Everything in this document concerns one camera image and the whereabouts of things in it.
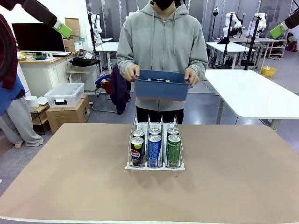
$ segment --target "black screen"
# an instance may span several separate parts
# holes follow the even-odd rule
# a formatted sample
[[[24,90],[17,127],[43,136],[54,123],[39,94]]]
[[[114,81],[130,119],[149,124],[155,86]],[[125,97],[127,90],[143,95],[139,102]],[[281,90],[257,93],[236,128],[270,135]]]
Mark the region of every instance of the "black screen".
[[[60,33],[43,23],[14,23],[14,35],[21,51],[63,51]]]

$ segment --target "black pants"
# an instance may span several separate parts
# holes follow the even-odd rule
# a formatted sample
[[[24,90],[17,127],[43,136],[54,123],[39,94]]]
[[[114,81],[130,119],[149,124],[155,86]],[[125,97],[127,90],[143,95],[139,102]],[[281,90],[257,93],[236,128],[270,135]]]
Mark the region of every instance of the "black pants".
[[[171,123],[175,116],[177,116],[178,124],[181,125],[184,119],[184,109],[177,111],[151,111],[136,107],[138,122],[148,122],[149,118],[151,122],[160,122],[163,115],[164,123]]]

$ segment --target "gray pants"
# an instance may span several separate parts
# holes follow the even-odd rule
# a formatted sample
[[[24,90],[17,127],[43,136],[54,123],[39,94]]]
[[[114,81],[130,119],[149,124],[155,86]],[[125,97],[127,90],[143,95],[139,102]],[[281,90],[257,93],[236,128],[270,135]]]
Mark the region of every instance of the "gray pants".
[[[43,138],[33,130],[32,118],[24,97],[14,100],[0,117],[0,128],[13,144],[26,142],[26,146],[37,147]]]

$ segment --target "pepsi logo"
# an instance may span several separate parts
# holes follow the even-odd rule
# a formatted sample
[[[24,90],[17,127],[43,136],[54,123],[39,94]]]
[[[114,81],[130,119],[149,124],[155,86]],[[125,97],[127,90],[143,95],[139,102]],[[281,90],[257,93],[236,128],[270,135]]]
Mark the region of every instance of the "pepsi logo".
[[[133,149],[131,149],[131,155],[133,160],[138,160],[140,157],[140,153]]]

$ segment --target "gray hoodie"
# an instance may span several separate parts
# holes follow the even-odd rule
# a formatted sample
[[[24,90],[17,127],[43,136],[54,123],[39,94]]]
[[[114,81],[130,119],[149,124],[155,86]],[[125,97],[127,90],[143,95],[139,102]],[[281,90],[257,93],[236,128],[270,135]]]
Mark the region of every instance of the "gray hoodie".
[[[202,28],[188,14],[184,5],[166,21],[155,12],[150,2],[141,12],[127,18],[121,30],[117,61],[121,73],[131,65],[140,69],[178,71],[192,68],[202,81],[208,58]],[[136,106],[155,111],[183,109],[184,102],[136,99]]]

